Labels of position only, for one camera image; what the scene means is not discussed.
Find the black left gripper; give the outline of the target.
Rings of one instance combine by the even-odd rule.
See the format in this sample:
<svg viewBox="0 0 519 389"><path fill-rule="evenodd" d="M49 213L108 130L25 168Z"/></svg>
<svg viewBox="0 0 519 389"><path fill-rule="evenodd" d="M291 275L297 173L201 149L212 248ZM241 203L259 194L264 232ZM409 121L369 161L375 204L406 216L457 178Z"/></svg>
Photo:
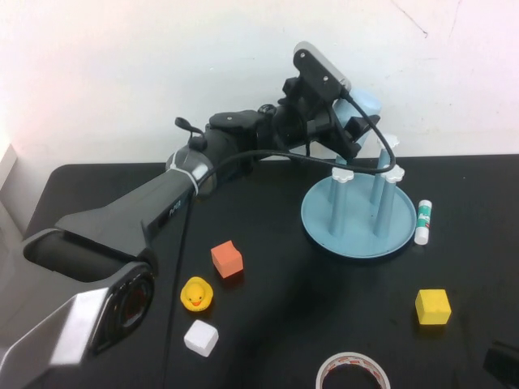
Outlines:
<svg viewBox="0 0 519 389"><path fill-rule="evenodd" d="M307 118L294 107L280 105L275 113L275 131L287 148L317 142L342 158L355 158L361 150L358 141L371 130L365 118L351 117L342 125L331 106Z"/></svg>

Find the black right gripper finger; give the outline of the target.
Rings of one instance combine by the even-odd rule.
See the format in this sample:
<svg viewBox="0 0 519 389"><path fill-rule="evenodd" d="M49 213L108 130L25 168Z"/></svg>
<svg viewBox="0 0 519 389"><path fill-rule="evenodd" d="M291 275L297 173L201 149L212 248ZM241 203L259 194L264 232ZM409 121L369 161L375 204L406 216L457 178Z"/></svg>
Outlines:
<svg viewBox="0 0 519 389"><path fill-rule="evenodd" d="M488 351L483 368L501 383L518 383L518 357L501 351Z"/></svg>
<svg viewBox="0 0 519 389"><path fill-rule="evenodd" d="M506 344L502 341L494 341L492 343L492 349L495 350L500 355L506 356L513 360L517 360L519 357L519 350L517 346Z"/></svg>

